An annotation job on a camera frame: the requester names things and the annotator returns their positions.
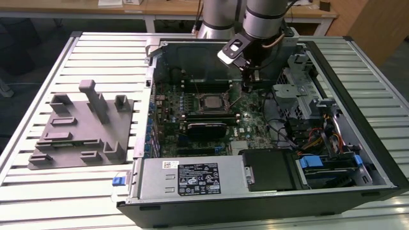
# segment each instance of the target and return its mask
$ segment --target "label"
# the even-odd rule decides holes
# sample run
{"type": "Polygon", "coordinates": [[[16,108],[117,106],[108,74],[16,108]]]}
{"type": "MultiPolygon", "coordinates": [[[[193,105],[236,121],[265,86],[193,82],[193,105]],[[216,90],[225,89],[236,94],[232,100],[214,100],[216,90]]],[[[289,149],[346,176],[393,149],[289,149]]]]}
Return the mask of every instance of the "label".
{"type": "Polygon", "coordinates": [[[177,169],[178,161],[162,161],[161,168],[162,169],[177,169]]]}
{"type": "Polygon", "coordinates": [[[220,194],[220,175],[217,163],[178,165],[180,196],[220,194]]]}
{"type": "Polygon", "coordinates": [[[142,11],[125,11],[125,13],[142,13],[142,11]]]}

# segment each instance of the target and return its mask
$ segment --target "gray plastic part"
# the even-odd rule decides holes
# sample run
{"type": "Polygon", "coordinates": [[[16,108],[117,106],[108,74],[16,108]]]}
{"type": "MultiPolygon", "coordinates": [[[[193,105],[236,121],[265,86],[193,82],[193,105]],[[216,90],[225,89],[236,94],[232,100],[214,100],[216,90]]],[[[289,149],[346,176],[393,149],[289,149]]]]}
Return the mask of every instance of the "gray plastic part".
{"type": "Polygon", "coordinates": [[[101,155],[97,153],[97,151],[84,151],[84,152],[81,152],[80,158],[85,163],[98,162],[98,161],[102,160],[101,155]]]}
{"type": "Polygon", "coordinates": [[[94,80],[81,80],[78,84],[78,91],[86,95],[89,109],[96,113],[101,124],[109,123],[109,118],[105,112],[106,102],[102,94],[98,94],[94,91],[94,80]]]}
{"type": "Polygon", "coordinates": [[[105,101],[92,80],[81,81],[80,90],[89,102],[72,102],[64,94],[52,99],[54,111],[29,158],[30,170],[125,162],[133,100],[117,95],[105,101]]]}
{"type": "Polygon", "coordinates": [[[53,95],[49,106],[57,114],[68,114],[66,105],[72,104],[66,94],[56,94],[53,95]]]}

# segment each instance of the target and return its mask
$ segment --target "aluminum extrusion table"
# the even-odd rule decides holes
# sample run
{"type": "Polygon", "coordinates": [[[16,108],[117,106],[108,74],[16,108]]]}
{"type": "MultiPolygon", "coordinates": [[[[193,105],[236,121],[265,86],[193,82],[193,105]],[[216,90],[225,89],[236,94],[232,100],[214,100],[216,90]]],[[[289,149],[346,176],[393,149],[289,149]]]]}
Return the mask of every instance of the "aluminum extrusion table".
{"type": "MultiPolygon", "coordinates": [[[[54,93],[82,100],[77,83],[93,79],[96,91],[112,99],[125,94],[136,100],[129,132],[128,162],[132,162],[138,121],[146,118],[145,51],[160,38],[190,38],[189,34],[82,33],[69,38],[13,137],[0,157],[1,229],[112,229],[138,227],[116,209],[126,186],[112,189],[112,178],[132,164],[30,171],[28,158],[52,111],[54,93]]],[[[314,40],[390,154],[409,176],[409,105],[367,57],[341,37],[314,40]]],[[[367,203],[341,215],[302,217],[180,227],[174,229],[407,229],[409,196],[367,203]]]]}

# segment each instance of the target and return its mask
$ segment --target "metal bracket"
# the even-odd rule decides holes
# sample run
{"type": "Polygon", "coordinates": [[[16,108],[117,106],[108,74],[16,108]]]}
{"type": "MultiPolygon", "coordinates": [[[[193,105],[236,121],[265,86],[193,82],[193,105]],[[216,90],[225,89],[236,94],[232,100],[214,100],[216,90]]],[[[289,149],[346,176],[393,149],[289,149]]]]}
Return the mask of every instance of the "metal bracket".
{"type": "Polygon", "coordinates": [[[276,95],[281,98],[294,98],[297,96],[308,95],[306,90],[301,86],[290,84],[273,85],[276,95]]]}
{"type": "Polygon", "coordinates": [[[160,46],[160,38],[152,37],[146,40],[145,53],[148,57],[153,57],[156,55],[154,51],[160,46]]]}

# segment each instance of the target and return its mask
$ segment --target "blue latch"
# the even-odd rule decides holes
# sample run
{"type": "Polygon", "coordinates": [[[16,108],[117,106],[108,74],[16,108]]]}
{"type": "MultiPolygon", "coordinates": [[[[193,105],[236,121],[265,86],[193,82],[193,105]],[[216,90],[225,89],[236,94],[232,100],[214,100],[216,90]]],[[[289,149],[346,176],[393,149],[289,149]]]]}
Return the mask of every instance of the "blue latch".
{"type": "Polygon", "coordinates": [[[356,160],[358,166],[364,165],[362,158],[360,155],[354,155],[353,159],[356,160]]]}
{"type": "Polygon", "coordinates": [[[301,168],[324,166],[320,156],[305,156],[300,159],[301,168]]]}
{"type": "Polygon", "coordinates": [[[112,179],[112,186],[117,187],[117,186],[125,186],[125,176],[118,176],[118,177],[113,177],[112,179]]]}

